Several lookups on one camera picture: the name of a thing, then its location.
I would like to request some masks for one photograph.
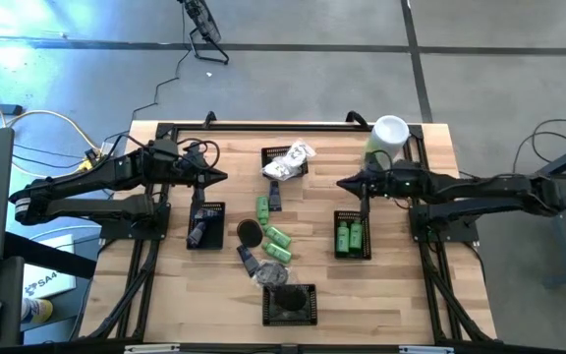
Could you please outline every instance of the black metal frame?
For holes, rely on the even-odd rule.
[[[223,124],[212,124],[211,120],[207,119],[206,124],[201,123],[159,123],[156,129],[156,135],[164,134],[170,130],[179,131],[294,131],[294,132],[356,132],[356,133],[368,133],[372,129],[372,124],[369,124],[359,113],[355,111],[350,111],[346,118],[345,123],[357,123],[357,124],[247,124],[247,123],[223,123]],[[419,162],[422,168],[429,169],[427,155],[424,144],[424,134],[423,126],[418,124],[411,124],[410,133],[411,138],[415,139],[417,150],[419,153]],[[409,141],[404,145],[404,155],[406,159],[412,161],[413,153],[410,147]],[[415,206],[419,205],[420,202],[417,200],[413,201]],[[421,252],[422,266],[424,270],[424,282],[425,282],[425,292],[427,295],[427,304],[429,306],[431,327],[433,332],[434,342],[438,343],[441,340],[445,340],[447,337],[442,331],[442,325],[440,322],[440,314],[438,310],[438,304],[436,299],[436,293],[434,290],[434,285],[440,284],[443,288],[441,293],[446,294],[449,299],[446,299],[448,313],[451,323],[451,338],[462,339],[462,332],[460,329],[460,321],[462,318],[462,325],[470,326],[473,325],[471,319],[468,317],[464,309],[459,306],[458,300],[453,296],[453,288],[450,279],[449,265],[447,260],[447,255],[442,242],[433,242],[436,246],[436,253],[438,256],[439,265],[439,280],[436,279],[435,270],[430,268],[425,262],[426,259],[430,259],[429,248],[427,243],[419,243],[419,249]],[[485,335],[480,335],[478,328],[470,327],[470,332],[480,339],[489,339]]]
[[[363,118],[356,117],[357,113],[351,112],[349,116],[354,118],[349,119],[348,122],[356,121],[358,124],[246,124],[246,123],[231,123],[231,124],[212,124],[211,121],[215,119],[207,119],[206,124],[201,123],[159,123],[156,130],[156,138],[162,138],[166,135],[170,135],[170,139],[174,142],[178,141],[178,135],[180,131],[295,131],[295,132],[307,132],[307,131],[322,131],[322,132],[360,132],[368,133],[372,128],[372,124],[366,123]],[[421,125],[410,125],[411,136],[416,139],[416,145],[419,152],[419,159],[422,167],[428,168],[428,161],[425,151],[423,127]],[[413,154],[412,149],[409,144],[405,144],[404,153],[407,159],[412,160]],[[169,185],[162,186],[162,192],[165,195],[169,191]],[[151,188],[147,188],[145,191],[147,194],[151,194]],[[414,205],[419,205],[420,201],[414,200]],[[141,240],[135,241],[135,247],[133,249],[133,256],[131,258],[131,266],[129,270],[127,289],[132,292],[133,286],[137,283],[141,283],[141,271],[137,271],[139,262],[141,260],[142,251]],[[147,319],[147,313],[149,309],[149,301],[151,295],[151,285],[153,282],[153,271],[155,267],[156,258],[158,255],[159,241],[151,241],[150,253],[148,257],[153,259],[150,276],[145,279],[145,285],[143,288],[143,293],[141,296],[140,313],[138,317],[137,327],[133,336],[126,337],[127,331],[127,321],[130,314],[130,301],[120,302],[118,307],[122,308],[122,316],[119,319],[119,326],[117,330],[117,337],[106,339],[106,336],[102,336],[104,340],[97,341],[95,339],[88,339],[81,342],[81,344],[87,344],[91,350],[85,350],[89,353],[99,352],[97,345],[102,345],[103,353],[124,352],[124,346],[126,344],[140,345],[143,343],[143,335],[145,331],[145,324]],[[435,267],[431,255],[429,253],[429,245],[431,243],[435,244],[436,254],[438,257],[438,268]],[[431,330],[433,334],[434,343],[424,347],[416,346],[398,346],[398,345],[281,345],[281,344],[226,344],[226,343],[180,343],[180,344],[168,344],[173,350],[180,349],[181,351],[219,351],[219,352],[256,352],[256,351],[274,351],[279,353],[309,353],[309,352],[332,352],[332,353],[356,353],[356,352],[377,352],[377,353],[478,353],[478,354],[492,354],[492,353],[534,353],[534,354],[561,354],[566,353],[563,350],[554,349],[543,349],[534,347],[523,347],[515,345],[503,344],[499,341],[494,341],[488,338],[484,333],[482,333],[475,323],[469,318],[468,314],[464,311],[459,301],[453,295],[453,290],[451,286],[448,260],[446,252],[444,249],[444,244],[442,241],[434,242],[419,242],[419,249],[421,253],[421,261],[424,273],[424,285],[425,292],[427,296],[427,304],[429,307],[429,319],[431,322]],[[438,309],[438,303],[435,293],[435,288],[438,288],[439,292],[442,294],[445,302],[447,303],[448,314],[451,326],[451,339],[447,338],[443,332],[440,314]],[[462,339],[461,326],[465,329],[465,332],[471,337],[472,341],[465,341]],[[53,352],[58,351],[59,353],[76,352],[73,346],[76,346],[75,350],[80,351],[79,346],[74,343],[57,343],[57,344],[43,344],[42,346],[33,346],[35,351],[31,352],[45,352],[45,347],[49,346],[53,348]],[[20,350],[20,351],[6,351],[6,352],[24,352],[29,353],[30,350]]]

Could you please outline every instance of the gray floor tile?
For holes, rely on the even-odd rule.
[[[461,169],[481,176],[509,172],[519,142],[536,124],[566,118],[566,57],[424,56],[435,122],[448,123]],[[566,124],[545,126],[566,135]],[[566,142],[542,138],[545,156]],[[537,170],[529,147],[519,172]],[[499,338],[510,343],[566,348],[566,286],[542,280],[562,270],[551,220],[520,212],[478,221],[487,290]]]
[[[566,1],[412,0],[419,45],[566,47]]]
[[[406,44],[399,0],[209,0],[226,43]],[[193,23],[187,17],[188,31]],[[0,35],[180,42],[175,0],[0,0]]]
[[[232,52],[228,66],[189,57],[181,80],[137,119],[341,121],[396,114],[420,122],[410,57],[377,53]]]

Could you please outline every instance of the green can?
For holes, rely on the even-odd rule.
[[[340,221],[336,251],[344,253],[349,252],[349,226],[346,224],[346,221]]]
[[[286,250],[288,246],[290,246],[290,243],[292,242],[292,238],[281,232],[276,227],[272,225],[265,225],[263,226],[263,230],[265,231],[265,237],[272,240],[278,246],[281,246]]]
[[[362,248],[362,231],[363,227],[359,220],[353,221],[351,225],[351,241],[349,247],[354,250],[360,250]]]
[[[256,218],[259,220],[261,225],[265,225],[267,223],[267,219],[269,218],[269,206],[267,203],[267,197],[256,197]]]
[[[268,255],[283,262],[284,264],[287,264],[292,260],[292,254],[289,251],[284,250],[273,243],[264,242],[261,244],[261,247]]]

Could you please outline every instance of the wooden tabletop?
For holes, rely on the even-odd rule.
[[[131,135],[142,142],[153,139],[157,123],[135,121]],[[431,170],[457,176],[447,125],[424,124],[423,130]],[[340,261],[333,257],[333,211],[360,207],[359,200],[336,187],[335,181],[358,172],[367,134],[181,131],[179,139],[186,137],[211,139],[220,145],[221,158],[216,168],[229,177],[205,192],[208,202],[226,203],[224,248],[186,250],[192,190],[184,186],[172,188],[171,220],[159,252],[145,341],[432,343],[421,256],[411,239],[404,210],[386,199],[373,199],[372,260]],[[297,138],[309,143],[317,156],[310,161],[308,175],[280,184],[283,211],[272,212],[270,223],[293,239],[291,279],[316,286],[318,325],[263,326],[261,290],[248,278],[239,259],[236,228],[241,220],[255,219],[255,198],[268,194],[269,183],[260,172],[260,149],[290,145]],[[134,148],[129,144],[127,151]],[[210,160],[211,151],[206,156]],[[117,196],[137,193],[143,193],[143,189]],[[100,255],[81,335],[97,328],[122,295],[132,248],[132,241],[117,241]],[[457,298],[481,329],[494,337],[477,258],[462,244],[447,244],[446,249]],[[258,260],[268,259],[261,248],[253,249],[253,253]],[[443,328],[449,335],[444,301],[438,303]],[[139,295],[131,312],[130,330],[138,308]]]

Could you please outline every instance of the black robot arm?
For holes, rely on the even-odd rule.
[[[368,199],[377,196],[421,199],[430,209],[442,204],[444,212],[436,208],[436,217],[446,214],[450,218],[509,210],[554,216],[566,208],[558,185],[541,176],[501,174],[490,178],[454,178],[403,160],[385,171],[363,169],[337,185],[362,200],[364,215],[369,212]],[[452,202],[458,198],[475,200]]]
[[[121,201],[68,197],[101,189],[126,191],[139,185],[169,183],[193,187],[194,203],[201,204],[204,188],[227,177],[206,164],[199,143],[192,143],[179,154],[176,143],[156,140],[123,156],[105,158],[89,171],[34,180],[9,200],[15,204],[15,219],[23,225],[45,223],[59,216],[87,217],[97,222],[138,221],[154,216],[157,207],[151,196],[134,195]]]

